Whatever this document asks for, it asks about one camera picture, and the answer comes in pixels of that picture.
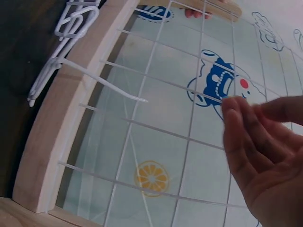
wooden stick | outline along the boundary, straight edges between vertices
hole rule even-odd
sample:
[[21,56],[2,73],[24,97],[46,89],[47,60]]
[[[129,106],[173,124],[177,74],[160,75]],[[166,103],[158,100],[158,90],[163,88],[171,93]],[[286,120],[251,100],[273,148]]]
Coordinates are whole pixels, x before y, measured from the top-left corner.
[[[203,0],[177,0],[177,2],[180,2],[192,8],[203,11],[203,7],[204,7]],[[167,7],[168,3],[169,0],[141,0],[139,5]],[[185,6],[179,5],[175,2],[173,2],[171,6],[176,8],[186,9]],[[241,17],[242,15],[241,8],[236,3],[233,2],[223,3],[218,0],[208,0],[206,2],[205,8],[206,8],[206,12],[212,13],[214,15],[217,15],[219,17],[225,18],[230,21],[233,19],[233,22],[236,22],[238,18]]]

cartoon outline drawing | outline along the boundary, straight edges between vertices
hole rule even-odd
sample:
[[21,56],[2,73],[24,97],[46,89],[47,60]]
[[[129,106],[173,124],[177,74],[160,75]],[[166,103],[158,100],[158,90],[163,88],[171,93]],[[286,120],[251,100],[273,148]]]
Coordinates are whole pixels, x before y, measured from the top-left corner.
[[299,29],[294,30],[294,39],[300,47],[301,51],[303,51],[303,35]]
[[[211,51],[211,50],[207,50],[207,49],[203,49],[201,51],[202,55],[205,55],[206,57],[210,57],[210,58],[216,58],[216,61],[213,61],[219,65],[222,65],[230,70],[234,70],[233,68],[233,64],[232,63],[225,63],[224,60],[215,52]],[[187,85],[187,88],[189,88],[191,86],[191,84],[202,77],[205,77],[205,81],[206,81],[206,86],[203,88],[203,91],[200,93],[203,93],[207,96],[210,96],[212,98],[215,98],[217,100],[222,100],[225,96],[228,96],[229,93],[229,89],[235,79],[234,74],[232,72],[229,72],[217,65],[212,64],[212,68],[210,70],[208,70],[206,72],[204,72],[204,68],[206,66],[206,64],[204,63],[204,60],[201,59],[202,61],[202,67],[200,69],[200,75],[198,76],[198,78],[194,77],[193,79],[190,80],[190,82]],[[250,76],[240,67],[236,66],[237,72],[241,73],[241,75],[244,76],[241,77],[242,79],[240,80],[241,86],[244,87],[245,89],[247,89],[248,86],[248,82],[245,80],[245,77],[247,79],[250,79]],[[257,91],[262,94],[263,96],[265,96],[253,83],[251,83],[253,85],[254,88],[257,89]],[[193,96],[193,92],[191,91],[187,91],[187,96],[188,98],[193,102],[192,96]],[[247,91],[247,94],[242,93],[242,97],[243,98],[247,98],[247,95],[250,95],[250,91]],[[200,107],[209,107],[212,106],[215,110],[215,112],[217,113],[217,115],[223,120],[222,114],[221,114],[221,110],[220,110],[220,106],[221,103],[219,103],[218,101],[215,101],[213,99],[201,96],[199,94],[196,94],[197,98],[199,99],[200,103],[196,103],[197,106]]]
[[260,28],[260,40],[267,47],[279,52],[282,51],[284,48],[283,40],[279,36],[279,34],[274,30],[269,20],[259,12],[252,12],[251,15],[256,21],[255,25]]
[[[166,7],[164,7],[164,6],[142,6],[142,10],[163,17],[165,14],[165,11],[166,11]],[[142,20],[147,20],[149,22],[153,22],[156,24],[162,22],[161,17],[157,17],[155,15],[148,14],[145,12],[139,12],[139,14],[138,14],[138,18],[141,18]],[[169,22],[174,17],[175,17],[174,13],[171,10],[168,10],[167,15],[166,15],[166,19],[167,19],[166,22]]]

finger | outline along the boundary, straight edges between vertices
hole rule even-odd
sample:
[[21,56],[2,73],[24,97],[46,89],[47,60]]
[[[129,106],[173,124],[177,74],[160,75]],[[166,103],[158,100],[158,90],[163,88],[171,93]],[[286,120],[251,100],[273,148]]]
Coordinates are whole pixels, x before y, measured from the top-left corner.
[[191,18],[193,15],[193,10],[192,9],[185,9],[185,16],[187,18]]
[[303,147],[303,136],[295,134],[279,122],[267,119],[263,115],[260,106],[255,106],[254,111],[263,127],[273,138],[284,143],[294,152],[297,152],[301,147]]
[[198,12],[198,11],[194,11],[194,17],[195,18],[198,18],[198,17],[201,17],[202,16],[202,13]]
[[253,141],[246,131],[244,132],[244,149],[249,162],[258,173],[263,173],[264,171],[274,167],[272,161],[257,151]]
[[241,97],[236,97],[236,99],[243,115],[244,128],[251,137],[256,149],[273,163],[282,162],[289,157],[291,152],[270,136],[246,99]]
[[212,15],[211,15],[212,13],[210,13],[210,12],[206,12],[206,13],[209,14],[209,15],[205,14],[205,19],[206,19],[206,20],[212,18]]
[[303,125],[303,96],[282,97],[261,105],[262,113],[275,122]]
[[240,189],[244,191],[258,173],[245,154],[242,117],[233,98],[223,100],[222,112],[225,125],[223,143],[228,165]]

hand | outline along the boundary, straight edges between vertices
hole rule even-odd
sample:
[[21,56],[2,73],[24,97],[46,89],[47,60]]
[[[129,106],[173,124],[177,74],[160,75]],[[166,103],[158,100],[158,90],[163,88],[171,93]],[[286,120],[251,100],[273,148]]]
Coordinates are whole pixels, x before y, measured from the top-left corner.
[[263,227],[303,226],[303,136],[280,122],[303,125],[303,96],[251,107],[223,100],[224,148],[245,202]]
[[[227,0],[219,0],[220,2],[223,2],[223,3],[226,3],[227,2]],[[195,10],[193,10],[193,9],[185,9],[185,11],[184,11],[184,13],[185,13],[185,16],[187,17],[187,18],[191,18],[192,16],[194,16],[195,18],[199,18],[199,17],[201,17],[202,16],[202,13],[200,13],[200,12],[197,12],[197,11],[195,11]],[[205,15],[205,19],[210,19],[212,16],[210,16],[210,15]]]

white grid rack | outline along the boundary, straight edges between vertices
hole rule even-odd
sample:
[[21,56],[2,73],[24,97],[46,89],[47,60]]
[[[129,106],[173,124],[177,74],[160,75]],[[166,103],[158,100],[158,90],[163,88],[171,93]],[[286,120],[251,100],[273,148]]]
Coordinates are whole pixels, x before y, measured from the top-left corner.
[[[260,84],[256,81],[253,81],[249,78],[246,78],[244,77],[244,75],[241,75],[237,70],[236,68],[234,70],[231,70],[229,68],[226,68],[220,64],[217,64],[216,62],[211,62],[203,57],[201,57],[200,55],[194,55],[192,53],[189,53],[189,52],[186,52],[184,50],[181,50],[181,49],[178,49],[176,47],[173,47],[173,46],[169,46],[168,44],[164,44],[162,42],[159,41],[159,37],[160,37],[160,34],[161,34],[161,31],[163,29],[163,26],[164,26],[164,23],[165,23],[165,20],[166,20],[166,15],[170,9],[170,6],[172,3],[177,3],[177,4],[180,4],[180,5],[184,5],[182,3],[179,3],[177,1],[174,1],[174,0],[171,0],[169,1],[169,4],[168,4],[168,7],[166,8],[166,12],[164,14],[164,16],[162,17],[162,23],[161,23],[161,26],[160,26],[160,29],[158,31],[158,34],[157,34],[157,37],[155,40],[151,40],[151,39],[148,39],[146,37],[143,37],[143,36],[140,36],[140,35],[137,35],[137,34],[133,34],[132,32],[128,32],[128,31],[125,31],[123,28],[119,28],[117,31],[118,32],[122,32],[122,33],[126,33],[126,34],[129,34],[129,35],[134,35],[134,36],[138,36],[140,38],[143,38],[143,39],[147,39],[147,40],[150,40],[150,41],[153,41],[153,47],[152,47],[152,51],[151,51],[151,54],[150,54],[150,57],[149,57],[149,60],[148,60],[148,64],[146,66],[146,69],[145,69],[145,72],[139,72],[137,70],[133,70],[131,68],[128,68],[128,67],[125,67],[125,66],[122,66],[122,65],[118,65],[116,63],[112,63],[112,62],[109,62],[107,61],[107,59],[103,59],[102,57],[100,58],[100,63],[105,63],[105,64],[108,64],[108,65],[111,65],[111,66],[114,66],[114,67],[118,67],[118,68],[122,68],[122,69],[125,69],[125,70],[128,70],[128,71],[132,71],[132,72],[136,72],[138,74],[141,74],[143,76],[143,80],[142,80],[142,83],[141,83],[141,86],[140,86],[140,90],[139,90],[139,93],[138,93],[138,96],[137,97],[129,97],[129,96],[126,96],[125,93],[119,91],[122,95],[125,95],[126,97],[129,97],[129,98],[133,98],[134,100],[136,100],[136,104],[135,104],[135,107],[134,107],[134,112],[132,114],[132,117],[131,118],[128,118],[127,114],[125,113],[125,118],[122,118],[122,117],[117,117],[117,118],[120,118],[126,122],[128,122],[128,129],[127,129],[127,134],[126,134],[126,138],[125,138],[125,141],[124,141],[124,145],[123,145],[123,149],[122,149],[122,152],[121,152],[121,156],[120,156],[120,159],[119,159],[119,165],[118,165],[118,168],[116,170],[116,176],[114,179],[111,179],[111,178],[108,178],[108,177],[105,177],[105,176],[102,176],[102,175],[98,175],[98,174],[95,174],[93,172],[89,172],[89,171],[86,171],[84,169],[81,169],[81,168],[78,168],[76,166],[72,166],[70,164],[67,164],[66,162],[62,162],[62,161],[59,161],[58,164],[59,165],[62,165],[62,166],[65,166],[67,168],[70,168],[70,169],[73,169],[75,171],[78,171],[78,172],[81,172],[81,173],[84,173],[84,174],[88,174],[88,175],[91,175],[93,177],[96,177],[96,178],[99,178],[99,179],[102,179],[102,180],[106,180],[108,182],[112,182],[113,183],[113,187],[112,187],[112,191],[111,191],[111,195],[110,195],[110,200],[109,200],[109,203],[107,205],[107,210],[106,210],[106,217],[105,217],[105,220],[104,220],[104,227],[107,227],[108,226],[108,220],[109,220],[109,214],[110,214],[110,211],[111,211],[111,208],[112,208],[112,203],[113,203],[113,198],[115,196],[115,191],[116,191],[116,186],[117,185],[123,185],[123,186],[126,186],[126,187],[130,187],[130,188],[134,188],[134,189],[137,189],[137,190],[140,190],[140,191],[144,191],[144,192],[149,192],[149,193],[154,193],[154,194],[161,194],[161,195],[164,195],[164,196],[168,196],[168,197],[172,197],[172,198],[175,198],[176,199],[176,204],[175,204],[175,207],[174,207],[174,212],[173,212],[173,218],[171,220],[171,227],[174,227],[175,226],[175,216],[178,212],[178,205],[179,205],[179,200],[187,200],[187,201],[194,201],[194,202],[200,202],[200,203],[205,203],[205,204],[213,204],[213,205],[219,205],[219,206],[225,206],[226,207],[226,210],[225,210],[225,217],[224,217],[224,223],[225,223],[225,220],[226,220],[226,213],[227,213],[227,208],[228,207],[235,207],[235,208],[241,208],[241,209],[247,209],[247,207],[245,206],[239,206],[239,205],[233,205],[233,204],[229,204],[229,192],[230,192],[230,187],[231,187],[231,176],[230,176],[230,179],[229,179],[229,191],[228,191],[228,195],[227,195],[227,202],[226,203],[219,203],[219,202],[213,202],[213,201],[205,201],[205,200],[200,200],[200,199],[194,199],[194,198],[190,198],[190,197],[184,197],[184,196],[181,196],[180,193],[182,191],[182,184],[183,184],[183,178],[184,178],[184,173],[186,171],[186,160],[187,160],[187,151],[188,151],[188,144],[190,141],[194,141],[194,142],[197,142],[197,143],[200,143],[200,144],[203,144],[203,145],[207,145],[207,146],[210,146],[210,147],[213,147],[213,148],[216,148],[216,149],[219,149],[219,150],[223,150],[222,147],[218,147],[216,145],[213,145],[213,144],[209,144],[209,143],[206,143],[206,142],[203,142],[203,141],[199,141],[199,140],[195,140],[193,138],[190,137],[190,132],[191,132],[191,125],[192,125],[192,121],[193,121],[193,113],[194,113],[194,107],[195,107],[195,97],[197,94],[203,96],[203,97],[207,97],[207,98],[210,98],[212,100],[215,100],[217,102],[221,102],[221,100],[217,100],[217,99],[214,99],[210,96],[207,96],[203,93],[200,93],[198,92],[196,89],[197,89],[197,86],[195,85],[195,89],[194,90],[191,90],[187,87],[183,87],[181,85],[178,85],[178,84],[175,84],[175,83],[172,83],[170,81],[165,81],[165,80],[162,80],[162,79],[159,79],[159,78],[156,78],[156,77],[153,77],[153,76],[150,76],[148,75],[148,72],[149,72],[149,67],[150,67],[150,64],[151,64],[151,61],[152,61],[152,58],[153,58],[153,55],[154,55],[154,52],[155,52],[155,48],[156,48],[156,45],[157,44],[161,44],[161,45],[164,45],[164,46],[167,46],[167,47],[170,47],[170,48],[173,48],[173,49],[176,49],[178,51],[181,51],[181,52],[184,52],[186,54],[189,54],[189,55],[192,55],[194,57],[197,57],[198,59],[198,63],[197,63],[197,74],[196,74],[196,78],[198,77],[198,71],[199,71],[199,61],[202,59],[204,61],[208,61],[210,63],[212,63],[213,65],[216,65],[218,67],[221,67],[233,74],[237,74],[239,75],[240,77],[243,77],[249,81],[251,81],[252,83],[255,83],[261,87],[263,87],[265,89],[265,98],[267,100],[267,91],[270,91],[272,93],[274,93],[275,95],[277,96],[280,96],[277,92],[269,89],[268,87],[266,87],[266,82],[265,82],[265,75],[264,75],[264,68],[263,68],[263,61],[262,61],[262,56],[261,56],[261,52],[260,52],[260,46],[259,46],[259,40],[258,40],[258,30],[260,30],[260,28],[256,27],[254,24],[251,24],[250,22],[247,21],[247,23],[249,23],[250,25],[254,26],[254,29],[255,29],[255,32],[256,32],[256,39],[258,40],[258,52],[259,52],[259,56],[260,56],[260,62],[261,62],[261,69],[262,69],[262,76],[263,76],[263,81],[264,81],[264,84]],[[144,11],[144,10],[141,10],[141,9],[135,9],[133,8],[132,10],[136,10],[136,11],[139,11],[139,12],[145,12],[145,13],[148,13],[148,14],[152,14],[150,12],[147,12],[147,11]],[[203,14],[206,14],[205,13],[205,7],[204,7],[204,10],[203,11],[199,11]],[[203,47],[203,35],[205,34],[204,32],[204,23],[205,23],[205,19],[204,17],[202,18],[202,27],[201,27],[201,30],[199,31],[200,32],[200,46],[199,46],[199,49],[201,50],[202,47]],[[232,27],[232,50],[233,50],[233,64],[234,66],[236,65],[235,63],[235,48],[234,48],[234,25],[233,25],[233,22],[231,22],[231,27]],[[293,60],[294,60],[294,64],[296,66],[296,70],[297,70],[297,75],[298,75],[298,78],[299,78],[299,81],[300,81],[300,85],[302,87],[302,82],[301,82],[301,78],[300,78],[300,75],[299,75],[299,71],[298,71],[298,67],[296,65],[296,61],[294,59],[294,55],[296,55],[301,61],[301,57],[299,55],[297,55],[296,53],[294,53],[290,48],[286,47],[284,45],[284,48],[287,48],[288,50],[291,51],[292,53],[292,57],[293,57]],[[280,53],[279,53],[279,59],[280,59],[280,63],[281,63],[281,67],[282,67],[282,73],[283,73],[283,76],[284,76],[284,81],[285,81],[285,74],[284,74],[284,71],[283,71],[283,65],[282,65],[282,60],[281,60],[281,56],[280,56]],[[100,79],[95,76],[94,74],[86,71],[86,69],[84,68],[81,68],[79,66],[77,66],[76,64],[74,64],[73,62],[70,62],[66,59],[61,59],[61,63],[65,63],[65,64],[68,64],[74,68],[77,68],[79,70],[81,70],[82,72],[84,72],[85,74],[91,76],[92,78],[96,79],[98,82],[100,83],[104,83],[104,81],[100,81]],[[179,134],[176,134],[176,133],[173,133],[173,132],[170,132],[170,131],[166,131],[166,130],[163,130],[163,129],[160,129],[160,128],[156,128],[152,125],[147,125],[145,123],[142,123],[142,122],[138,122],[135,119],[135,115],[136,115],[136,110],[137,110],[137,107],[138,107],[138,101],[142,101],[142,99],[140,98],[141,97],[141,94],[142,94],[142,90],[143,90],[143,87],[144,87],[144,83],[145,83],[145,80],[146,78],[153,78],[155,80],[158,80],[158,81],[161,81],[161,82],[164,82],[164,83],[167,83],[167,84],[170,84],[172,86],[175,86],[175,87],[178,87],[178,88],[181,88],[183,90],[187,90],[187,91],[190,91],[190,92],[193,92],[195,95],[194,95],[194,100],[193,100],[193,105],[192,105],[192,110],[191,110],[191,118],[190,118],[190,124],[189,124],[189,131],[188,131],[188,136],[183,136],[183,135],[179,135]],[[92,110],[92,111],[95,111],[95,112],[99,112],[100,114],[106,114],[107,111],[106,110],[101,110],[101,109],[97,109],[95,107],[92,107],[92,106],[89,106],[89,105],[85,105],[85,104],[82,104],[80,102],[80,107],[83,107],[83,108],[86,108],[86,109],[89,109],[89,110]],[[131,185],[131,184],[128,184],[128,183],[124,183],[122,181],[119,181],[119,175],[120,175],[120,171],[121,171],[121,167],[122,167],[122,162],[123,162],[123,159],[124,159],[124,155],[125,155],[125,149],[126,149],[126,146],[127,146],[127,143],[128,141],[132,140],[132,137],[131,137],[131,129],[132,129],[132,124],[137,124],[137,125],[140,125],[140,126],[143,126],[143,127],[147,127],[147,128],[150,128],[150,129],[153,129],[153,130],[156,130],[156,131],[161,131],[163,133],[166,133],[166,134],[170,134],[170,135],[173,135],[173,136],[176,136],[176,137],[179,137],[179,138],[183,138],[183,139],[186,139],[187,140],[187,146],[186,146],[186,152],[185,152],[185,157],[184,157],[184,162],[183,162],[183,167],[182,167],[182,175],[181,175],[181,180],[180,180],[180,184],[179,184],[179,188],[178,188],[178,194],[177,195],[174,195],[174,194],[170,194],[170,193],[166,193],[166,192],[156,192],[156,191],[152,191],[150,189],[146,189],[146,188],[142,188],[142,187],[138,187],[138,186],[134,186],[134,185]]]

